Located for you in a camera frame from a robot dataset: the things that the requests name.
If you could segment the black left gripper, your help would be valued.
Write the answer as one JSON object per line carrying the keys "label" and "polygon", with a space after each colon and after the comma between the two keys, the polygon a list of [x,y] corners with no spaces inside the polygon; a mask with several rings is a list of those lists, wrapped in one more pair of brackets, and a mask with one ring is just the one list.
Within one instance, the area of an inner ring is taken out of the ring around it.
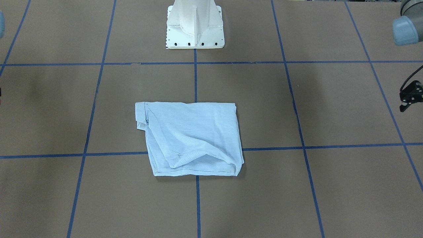
{"label": "black left gripper", "polygon": [[408,86],[400,89],[400,112],[404,112],[411,104],[423,102],[422,83],[418,80],[412,81]]}

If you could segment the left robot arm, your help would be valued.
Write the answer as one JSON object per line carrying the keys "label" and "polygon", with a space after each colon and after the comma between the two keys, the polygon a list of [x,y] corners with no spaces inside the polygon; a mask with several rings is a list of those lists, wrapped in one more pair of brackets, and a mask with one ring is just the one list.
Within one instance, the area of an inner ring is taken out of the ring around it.
{"label": "left robot arm", "polygon": [[[397,46],[414,45],[423,40],[423,2],[421,0],[404,0],[400,8],[400,17],[392,23],[393,39]],[[399,90],[400,112],[405,112],[412,104],[422,103],[422,82],[410,80],[420,71],[415,70],[402,84]]]}

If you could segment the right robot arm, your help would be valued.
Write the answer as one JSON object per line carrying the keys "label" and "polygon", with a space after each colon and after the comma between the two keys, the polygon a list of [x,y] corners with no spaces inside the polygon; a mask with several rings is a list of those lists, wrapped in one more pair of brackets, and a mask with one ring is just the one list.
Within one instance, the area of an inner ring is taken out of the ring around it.
{"label": "right robot arm", "polygon": [[6,30],[6,22],[5,22],[5,16],[2,11],[0,11],[0,39],[4,37]]}

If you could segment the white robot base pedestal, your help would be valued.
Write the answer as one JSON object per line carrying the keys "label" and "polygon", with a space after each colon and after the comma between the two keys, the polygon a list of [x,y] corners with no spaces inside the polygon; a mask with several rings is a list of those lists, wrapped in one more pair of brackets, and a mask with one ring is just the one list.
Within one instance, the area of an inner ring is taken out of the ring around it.
{"label": "white robot base pedestal", "polygon": [[221,49],[222,8],[214,0],[175,0],[167,8],[166,49]]}

